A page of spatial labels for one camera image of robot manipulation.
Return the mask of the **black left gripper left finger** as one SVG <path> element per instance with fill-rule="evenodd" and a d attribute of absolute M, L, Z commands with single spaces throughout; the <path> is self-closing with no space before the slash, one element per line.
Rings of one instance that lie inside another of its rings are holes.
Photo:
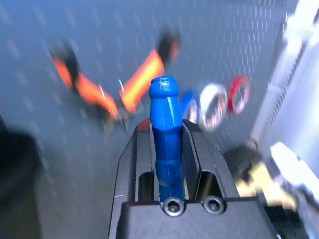
<path fill-rule="evenodd" d="M 139 177 L 151 171 L 150 123 L 145 119 L 136 126 L 119 158 L 108 238 L 116 237 L 122 203 L 139 201 Z"/>

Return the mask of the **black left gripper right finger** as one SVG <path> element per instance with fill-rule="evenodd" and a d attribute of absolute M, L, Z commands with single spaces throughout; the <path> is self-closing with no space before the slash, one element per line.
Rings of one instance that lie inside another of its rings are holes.
<path fill-rule="evenodd" d="M 208 195 L 239 197 L 224 158 L 199 126 L 188 120 L 183 121 L 182 161 L 189 199 L 202 200 Z"/>

